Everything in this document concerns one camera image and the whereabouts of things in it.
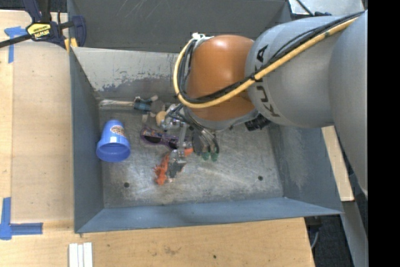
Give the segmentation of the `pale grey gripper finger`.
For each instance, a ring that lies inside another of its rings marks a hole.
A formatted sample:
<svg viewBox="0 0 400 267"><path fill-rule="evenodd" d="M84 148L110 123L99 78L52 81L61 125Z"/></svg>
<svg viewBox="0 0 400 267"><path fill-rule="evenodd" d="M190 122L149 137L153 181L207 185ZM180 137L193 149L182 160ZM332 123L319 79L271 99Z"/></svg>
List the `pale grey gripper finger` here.
<svg viewBox="0 0 400 267"><path fill-rule="evenodd" d="M173 179L176 177L179 169L179 164L178 164L178 152L177 151L171 151L169 154L169 162L168 162L168 177L169 179Z"/></svg>
<svg viewBox="0 0 400 267"><path fill-rule="evenodd" d="M178 156L177 156L177 171L178 173L180 173L183 168L185 167L185 165L187 164L186 161L186 154L185 154L185 150L179 150L178 151Z"/></svg>

